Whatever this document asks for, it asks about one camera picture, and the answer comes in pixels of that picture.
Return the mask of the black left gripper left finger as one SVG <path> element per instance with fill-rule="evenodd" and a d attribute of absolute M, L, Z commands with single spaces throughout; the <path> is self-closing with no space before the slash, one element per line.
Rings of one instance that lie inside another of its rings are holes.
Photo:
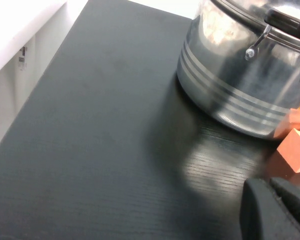
<path fill-rule="evenodd" d="M 243 240 L 300 240 L 300 224 L 279 194 L 283 186 L 293 185 L 282 178 L 245 180 L 240 204 Z"/>

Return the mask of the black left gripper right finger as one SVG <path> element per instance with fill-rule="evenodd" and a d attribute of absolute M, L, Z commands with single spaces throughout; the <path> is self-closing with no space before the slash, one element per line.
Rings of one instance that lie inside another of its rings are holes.
<path fill-rule="evenodd" d="M 269 184 L 281 198 L 289 213 L 300 224 L 300 189 L 279 177 L 271 178 Z"/>

